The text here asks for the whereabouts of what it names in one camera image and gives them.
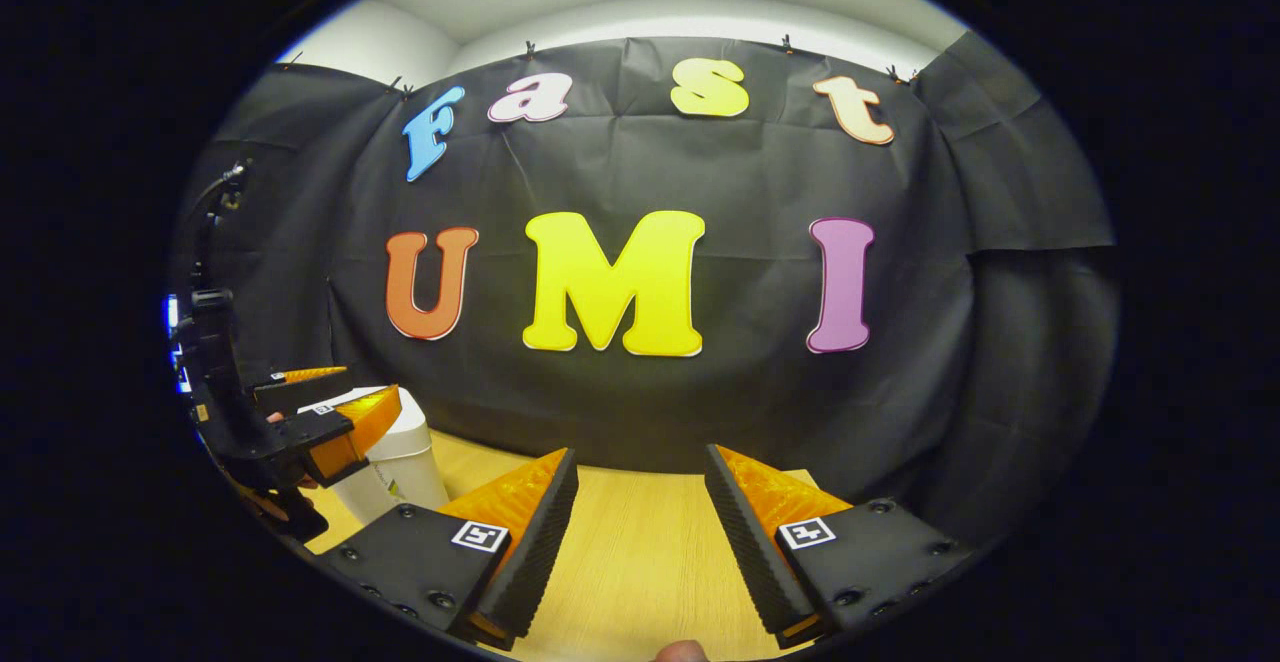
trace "white container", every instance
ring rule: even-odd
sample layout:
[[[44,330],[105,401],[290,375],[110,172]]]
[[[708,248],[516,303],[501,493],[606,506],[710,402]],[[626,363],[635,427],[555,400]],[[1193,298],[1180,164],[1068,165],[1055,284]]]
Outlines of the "white container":
[[[320,405],[334,407],[379,389],[385,388],[360,387],[340,397],[302,407],[298,412]],[[370,465],[330,488],[362,525],[401,502],[436,510],[449,501],[431,453],[426,415],[403,387],[399,388],[399,397],[401,414],[387,434],[369,449]]]

